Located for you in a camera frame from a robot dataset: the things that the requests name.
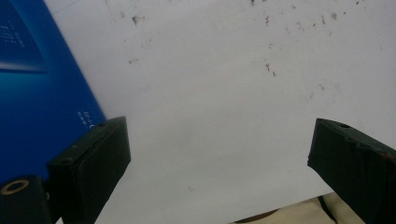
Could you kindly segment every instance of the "white paper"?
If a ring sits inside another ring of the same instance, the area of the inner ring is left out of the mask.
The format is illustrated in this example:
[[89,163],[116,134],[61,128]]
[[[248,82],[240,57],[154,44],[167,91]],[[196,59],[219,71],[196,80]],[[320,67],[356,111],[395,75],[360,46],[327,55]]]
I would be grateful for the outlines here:
[[396,147],[395,1],[46,2],[128,121],[97,223],[225,224],[328,193],[306,166],[316,118]]

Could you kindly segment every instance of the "blue object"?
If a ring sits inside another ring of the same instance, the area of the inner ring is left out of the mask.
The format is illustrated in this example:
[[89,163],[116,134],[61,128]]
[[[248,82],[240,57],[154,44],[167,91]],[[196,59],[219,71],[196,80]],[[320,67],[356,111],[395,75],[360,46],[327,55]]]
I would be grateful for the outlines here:
[[47,178],[46,162],[104,120],[45,3],[0,0],[0,182]]

